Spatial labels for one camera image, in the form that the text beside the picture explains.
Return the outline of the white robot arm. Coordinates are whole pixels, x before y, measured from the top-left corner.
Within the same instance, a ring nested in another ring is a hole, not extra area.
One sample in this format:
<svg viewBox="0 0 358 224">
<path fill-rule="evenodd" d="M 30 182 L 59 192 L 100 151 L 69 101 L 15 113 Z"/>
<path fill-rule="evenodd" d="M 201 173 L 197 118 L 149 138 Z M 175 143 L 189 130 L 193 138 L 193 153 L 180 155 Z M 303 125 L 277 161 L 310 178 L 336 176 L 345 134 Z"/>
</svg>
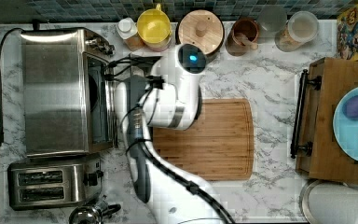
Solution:
<svg viewBox="0 0 358 224">
<path fill-rule="evenodd" d="M 136 196 L 158 224 L 234 224 L 213 187 L 159 156 L 151 128 L 186 130 L 200 114 L 200 78 L 207 59 L 181 44 L 152 60 L 147 77 L 132 75 L 114 93 Z"/>
</svg>

